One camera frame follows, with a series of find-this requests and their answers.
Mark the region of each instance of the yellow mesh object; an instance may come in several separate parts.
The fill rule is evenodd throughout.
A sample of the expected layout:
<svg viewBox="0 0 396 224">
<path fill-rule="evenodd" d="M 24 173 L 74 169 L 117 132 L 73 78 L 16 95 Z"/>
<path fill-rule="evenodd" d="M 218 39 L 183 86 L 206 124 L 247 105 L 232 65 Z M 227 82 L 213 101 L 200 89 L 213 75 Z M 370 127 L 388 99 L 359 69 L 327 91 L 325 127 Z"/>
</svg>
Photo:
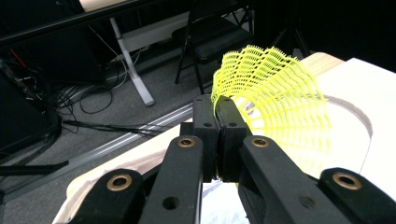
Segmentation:
<svg viewBox="0 0 396 224">
<path fill-rule="evenodd" d="M 274 139 L 307 174 L 318 177 L 329 153 L 330 120 L 315 78 L 278 49 L 247 46 L 224 55 L 212 102 L 232 97 L 253 134 Z"/>
</svg>

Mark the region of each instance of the chair leg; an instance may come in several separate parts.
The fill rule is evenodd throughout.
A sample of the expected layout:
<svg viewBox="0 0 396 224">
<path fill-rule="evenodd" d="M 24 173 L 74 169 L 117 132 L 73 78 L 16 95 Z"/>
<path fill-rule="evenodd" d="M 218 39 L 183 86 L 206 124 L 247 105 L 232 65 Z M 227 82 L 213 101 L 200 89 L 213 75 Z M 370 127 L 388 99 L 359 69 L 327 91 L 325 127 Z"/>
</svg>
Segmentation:
<svg viewBox="0 0 396 224">
<path fill-rule="evenodd" d="M 198 68 L 198 62 L 196 62 L 195 58 L 193 58 L 193 63 L 194 63 L 195 75 L 197 76 L 197 80 L 198 80 L 199 90 L 200 90 L 201 94 L 205 94 L 204 85 L 202 84 L 201 74 L 200 74 L 199 68 Z"/>
<path fill-rule="evenodd" d="M 178 69 L 177 69 L 175 84 L 178 83 L 178 79 L 180 78 L 180 72 L 183 66 L 183 60 L 184 60 L 184 55 L 186 54 L 186 49 L 187 49 L 186 46 L 183 46 L 183 48 L 181 49 L 181 56 L 180 56 L 180 60 L 178 61 Z"/>
</svg>

